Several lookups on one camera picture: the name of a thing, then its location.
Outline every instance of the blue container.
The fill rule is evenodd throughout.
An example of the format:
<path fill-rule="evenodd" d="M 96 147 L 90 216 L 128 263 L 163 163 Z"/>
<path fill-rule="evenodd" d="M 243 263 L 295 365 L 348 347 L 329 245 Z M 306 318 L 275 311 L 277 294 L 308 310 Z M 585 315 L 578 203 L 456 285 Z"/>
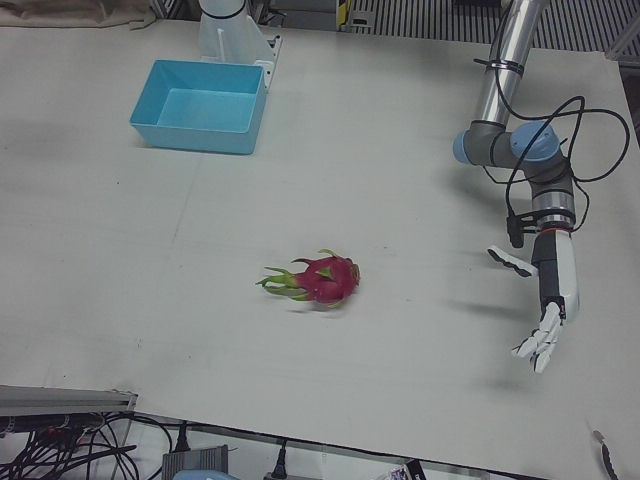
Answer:
<path fill-rule="evenodd" d="M 252 153 L 267 90 L 256 65 L 157 60 L 131 125 L 154 147 Z"/>

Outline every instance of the white tabletop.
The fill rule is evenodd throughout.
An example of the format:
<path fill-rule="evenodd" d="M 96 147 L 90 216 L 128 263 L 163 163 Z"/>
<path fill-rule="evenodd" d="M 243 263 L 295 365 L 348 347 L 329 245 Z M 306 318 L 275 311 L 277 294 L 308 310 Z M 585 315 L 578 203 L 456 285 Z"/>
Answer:
<path fill-rule="evenodd" d="M 599 478 L 597 428 L 637 473 L 636 140 L 588 186 L 582 311 L 534 375 L 509 351 L 537 325 L 537 283 L 485 253 L 508 248 L 503 189 L 451 154 L 488 47 L 284 30 L 253 155 L 146 147 L 129 115 L 155 59 L 199 57 L 197 28 L 0 30 L 0 383 L 132 390 L 149 413 L 560 479 Z M 534 50 L 516 105 L 576 93 L 628 117 L 599 53 Z M 576 172 L 621 142 L 587 119 Z M 360 265 L 343 308 L 254 285 L 321 248 Z"/>

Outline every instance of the pink dragon fruit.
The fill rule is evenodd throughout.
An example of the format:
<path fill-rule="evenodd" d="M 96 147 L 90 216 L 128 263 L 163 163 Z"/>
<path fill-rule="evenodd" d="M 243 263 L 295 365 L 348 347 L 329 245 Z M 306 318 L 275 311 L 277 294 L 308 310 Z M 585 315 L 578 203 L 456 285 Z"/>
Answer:
<path fill-rule="evenodd" d="M 360 283 L 360 270 L 350 258 L 343 258 L 331 250 L 322 249 L 318 253 L 331 256 L 318 260 L 297 258 L 293 262 L 306 263 L 307 269 L 295 274 L 282 268 L 266 267 L 278 275 L 266 277 L 256 285 L 292 300 L 315 300 L 332 308 L 339 306 Z"/>

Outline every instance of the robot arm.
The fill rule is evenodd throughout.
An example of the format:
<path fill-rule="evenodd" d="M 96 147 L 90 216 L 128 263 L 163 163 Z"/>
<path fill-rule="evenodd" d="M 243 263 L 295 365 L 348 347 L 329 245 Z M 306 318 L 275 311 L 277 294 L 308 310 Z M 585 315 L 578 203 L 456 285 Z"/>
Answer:
<path fill-rule="evenodd" d="M 560 331 L 578 312 L 578 286 L 571 231 L 575 224 L 572 173 L 549 121 L 534 121 L 506 131 L 533 34 L 549 0 L 513 0 L 491 48 L 475 119 L 454 142 L 455 157 L 467 164 L 524 172 L 531 186 L 532 209 L 517 215 L 511 209 L 507 230 L 511 244 L 521 248 L 524 233 L 535 233 L 531 264 L 491 247 L 491 256 L 521 276 L 537 276 L 541 320 L 538 328 L 513 350 L 530 356 L 542 372 Z"/>

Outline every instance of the white robotic hand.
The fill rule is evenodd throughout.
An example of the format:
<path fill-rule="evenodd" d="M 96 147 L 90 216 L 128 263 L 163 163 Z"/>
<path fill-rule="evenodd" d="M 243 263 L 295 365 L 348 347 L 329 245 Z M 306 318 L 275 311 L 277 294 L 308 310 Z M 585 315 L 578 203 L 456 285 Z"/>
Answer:
<path fill-rule="evenodd" d="M 556 348 L 561 331 L 560 307 L 557 303 L 551 302 L 547 305 L 538 328 L 531 332 L 531 336 L 519 347 L 511 350 L 511 353 L 520 358 L 531 355 L 534 372 L 542 373 L 551 360 L 551 354 Z"/>
<path fill-rule="evenodd" d="M 494 260 L 513 268 L 520 276 L 538 277 L 542 309 L 540 325 L 512 353 L 521 358 L 530 356 L 534 371 L 541 373 L 549 364 L 565 323 L 573 320 L 579 309 L 571 236 L 561 229 L 540 232 L 536 237 L 531 264 L 495 246 L 489 248 L 489 254 Z"/>

